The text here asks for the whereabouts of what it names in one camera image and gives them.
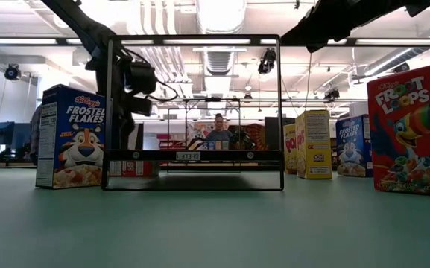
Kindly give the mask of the red Froot Loops cereal box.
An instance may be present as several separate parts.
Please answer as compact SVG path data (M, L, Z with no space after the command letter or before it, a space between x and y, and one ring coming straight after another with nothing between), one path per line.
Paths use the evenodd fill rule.
M430 195L430 66L367 84L374 187Z
M155 161L123 161L121 175L123 177L157 177L160 165Z

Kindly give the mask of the black monitor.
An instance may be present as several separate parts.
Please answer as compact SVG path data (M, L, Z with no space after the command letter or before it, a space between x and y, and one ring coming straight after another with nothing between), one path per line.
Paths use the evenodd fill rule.
M279 149L280 125L278 117L265 117L265 144L269 150Z

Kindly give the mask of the blue desk partition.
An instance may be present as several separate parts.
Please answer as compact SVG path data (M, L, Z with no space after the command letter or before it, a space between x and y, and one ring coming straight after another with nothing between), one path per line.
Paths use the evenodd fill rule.
M30 141L31 125L29 123L0 122L0 145L16 150Z

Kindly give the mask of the wooden shelf black metal frame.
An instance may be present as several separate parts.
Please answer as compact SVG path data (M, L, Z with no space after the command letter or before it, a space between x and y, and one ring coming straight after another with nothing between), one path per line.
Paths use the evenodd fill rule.
M276 34L215 34L215 35L112 35L107 39L107 90L106 90L106 145L104 148L103 176L101 188L104 191L136 191L138 188L126 186L124 178L115 178L110 175L112 162L136 161L136 162L177 162L179 164L194 164L195 162L238 162L229 171L217 171L210 165L208 170L195 173L187 173L189 183L179 185L181 174L168 172L163 178L158 178L149 185L142 187L143 191L253 191L252 186L233 186L230 176L233 173L241 173L244 162L279 162L279 179L277 187L270 187L271 191L284 189L284 149L280 145L278 150L122 150L114 149L112 141L113 107L115 101L112 98L112 85L116 76L113 69L119 67L113 62L116 53L125 49L125 44L136 47L192 47L202 48L211 52L226 52L228 48L236 47L266 47L273 48L277 53L281 48L281 37Z

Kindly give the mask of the colourful cereal poster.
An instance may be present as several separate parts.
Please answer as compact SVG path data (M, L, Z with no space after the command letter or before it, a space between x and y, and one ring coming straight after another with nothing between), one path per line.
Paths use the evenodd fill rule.
M206 137L215 128L213 123L189 122L187 125L186 148L188 150L207 150Z

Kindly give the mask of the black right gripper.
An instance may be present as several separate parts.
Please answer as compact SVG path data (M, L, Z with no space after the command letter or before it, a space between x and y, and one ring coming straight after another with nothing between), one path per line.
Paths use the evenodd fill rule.
M281 36L284 46L304 45L309 53L327 46L329 40L351 34L349 0L318 0L296 26Z

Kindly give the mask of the person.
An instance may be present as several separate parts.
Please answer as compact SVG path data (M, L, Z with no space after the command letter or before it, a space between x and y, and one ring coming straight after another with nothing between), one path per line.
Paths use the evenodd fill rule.
M215 127L206 136L210 150L228 150L232 133L224 129L224 119L221 113L215 115Z

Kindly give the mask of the black aluminium rig frame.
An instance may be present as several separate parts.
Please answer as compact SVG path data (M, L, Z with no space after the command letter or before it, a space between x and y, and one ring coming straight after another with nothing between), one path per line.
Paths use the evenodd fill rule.
M28 163L12 163L11 165L0 165L0 169L36 169ZM160 165L159 170L184 170L184 171L208 171L208 172L251 172L251 171L283 171L279 165L233 165L228 163L217 163L212 165Z

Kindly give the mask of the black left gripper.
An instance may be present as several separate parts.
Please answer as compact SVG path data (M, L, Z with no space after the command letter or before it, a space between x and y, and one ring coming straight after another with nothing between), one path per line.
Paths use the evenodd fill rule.
M107 94L107 79L110 78L110 95L113 100L113 116L111 122L111 148L127 150L129 136L135 129L132 113L149 116L152 102L147 98L136 97L136 93L125 87L124 73L131 62L119 60L108 65L98 62L95 64L96 83L100 95Z

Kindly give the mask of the silver ventilation duct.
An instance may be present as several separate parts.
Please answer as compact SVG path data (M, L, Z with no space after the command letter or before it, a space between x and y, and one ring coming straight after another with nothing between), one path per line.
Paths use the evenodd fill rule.
M195 0L202 34L238 34L243 28L247 0Z

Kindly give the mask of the orange patterned poster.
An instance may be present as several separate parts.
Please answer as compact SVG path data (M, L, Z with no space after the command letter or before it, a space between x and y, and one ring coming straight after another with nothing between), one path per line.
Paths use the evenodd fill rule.
M264 150L265 143L265 126L261 124L244 125L244 131L254 141L256 150Z

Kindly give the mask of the blue Frosted Flakes cereal box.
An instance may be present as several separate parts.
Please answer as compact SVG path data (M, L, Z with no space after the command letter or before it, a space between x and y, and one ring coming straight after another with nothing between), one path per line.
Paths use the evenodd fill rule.
M335 129L338 174L372 177L373 163L368 115L341 118L336 122Z
M105 142L103 96L56 85L44 91L37 152L38 188L99 186Z

